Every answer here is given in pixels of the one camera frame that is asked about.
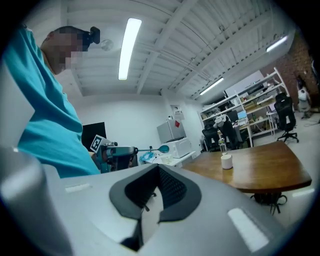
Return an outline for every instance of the floor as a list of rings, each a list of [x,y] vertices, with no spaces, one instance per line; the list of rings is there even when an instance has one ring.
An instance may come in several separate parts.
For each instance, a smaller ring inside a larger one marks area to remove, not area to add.
[[[298,157],[306,171],[312,178],[311,185],[305,188],[283,192],[288,201],[285,205],[280,206],[281,213],[277,210],[274,217],[284,226],[288,227],[299,219],[303,218],[310,207],[316,189],[319,185],[319,166],[320,166],[320,114],[313,114],[309,119],[301,119],[302,114],[296,113],[296,128],[293,130],[297,133],[299,143],[289,138],[285,143]],[[254,146],[260,146],[277,141],[277,137],[282,135],[279,130],[274,135],[262,136],[254,139]],[[266,211],[270,211],[269,206],[264,206]]]
[[[296,128],[293,132],[297,133],[299,143],[294,139],[288,139],[286,144],[295,153],[302,165],[312,178],[310,186],[282,193],[286,195],[288,201],[280,206],[281,213],[277,210],[274,217],[285,227],[289,227],[296,221],[304,217],[308,208],[313,202],[316,189],[319,185],[319,166],[320,166],[320,114],[314,114],[311,118],[301,119],[301,113],[296,114]],[[277,141],[277,137],[282,135],[279,130],[274,135],[262,135],[254,138],[254,146],[260,146]],[[147,203],[150,211],[142,212],[142,232],[144,243],[157,230],[159,221],[159,213],[163,210],[162,196],[158,188],[156,188],[156,197],[152,197]],[[269,206],[263,206],[266,211],[270,211]]]

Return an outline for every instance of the person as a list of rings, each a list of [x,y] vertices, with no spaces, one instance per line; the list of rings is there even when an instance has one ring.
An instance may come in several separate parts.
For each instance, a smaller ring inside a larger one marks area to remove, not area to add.
[[[298,75],[296,78],[297,81],[297,89],[298,89],[298,109],[300,112],[303,112],[303,116],[301,119],[310,118],[310,108],[311,108],[311,99],[310,95],[307,91],[305,81]]]
[[[17,147],[41,163],[54,166],[61,178],[100,173],[93,161],[95,156],[82,145],[82,123],[55,78],[70,67],[72,57],[99,41],[95,27],[88,32],[64,26],[50,32],[38,47],[32,31],[22,25],[2,55],[35,110]]]

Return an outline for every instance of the fluorescent light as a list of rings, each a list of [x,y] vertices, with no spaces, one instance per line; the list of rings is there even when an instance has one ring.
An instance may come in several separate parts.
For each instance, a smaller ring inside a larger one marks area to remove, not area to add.
[[[214,86],[216,86],[217,84],[219,84],[220,82],[222,82],[224,80],[223,77],[221,77],[218,81],[214,82],[209,88],[205,89],[203,92],[200,93],[200,95],[204,95],[207,91],[209,91],[210,89],[212,89]]]
[[[131,54],[141,23],[140,19],[129,18],[126,24],[120,55],[119,80],[127,80]]]
[[[279,41],[276,41],[274,44],[270,45],[267,49],[266,52],[270,52],[271,50],[273,50],[274,48],[276,48],[277,46],[281,45],[284,41],[286,41],[288,39],[287,36],[282,37]]]

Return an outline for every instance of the computer screen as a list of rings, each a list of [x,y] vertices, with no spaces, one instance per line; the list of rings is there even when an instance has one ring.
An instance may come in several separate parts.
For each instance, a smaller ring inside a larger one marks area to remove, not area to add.
[[[275,108],[275,104],[274,104],[274,103],[271,104],[271,105],[269,105],[269,107],[270,107],[271,112],[276,111],[276,108]]]
[[[238,114],[237,114],[236,110],[232,110],[232,111],[226,113],[226,115],[229,117],[229,119],[232,123],[238,120]]]
[[[246,118],[247,117],[247,113],[246,111],[241,111],[238,113],[238,118],[239,119],[243,119],[243,118]]]

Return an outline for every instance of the black office chair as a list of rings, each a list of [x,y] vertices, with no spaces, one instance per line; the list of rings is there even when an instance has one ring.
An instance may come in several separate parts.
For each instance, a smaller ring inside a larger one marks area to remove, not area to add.
[[[222,127],[219,127],[219,130],[221,131],[225,141],[227,137],[229,138],[229,144],[227,144],[227,147],[231,150],[236,150],[239,146],[239,140],[229,118],[227,118]]]
[[[219,141],[218,129],[213,128],[212,125],[206,125],[205,129],[202,130],[202,133],[205,137],[205,142],[206,142],[208,151],[210,152],[219,151],[220,147],[218,144],[218,141]]]
[[[288,97],[284,92],[275,96],[275,110],[279,116],[279,120],[277,121],[277,126],[284,131],[284,134],[280,136],[279,139],[284,138],[284,142],[288,138],[293,138],[298,143],[299,140],[297,138],[297,133],[289,133],[292,131],[296,125],[296,118],[293,111],[293,103],[291,97]]]

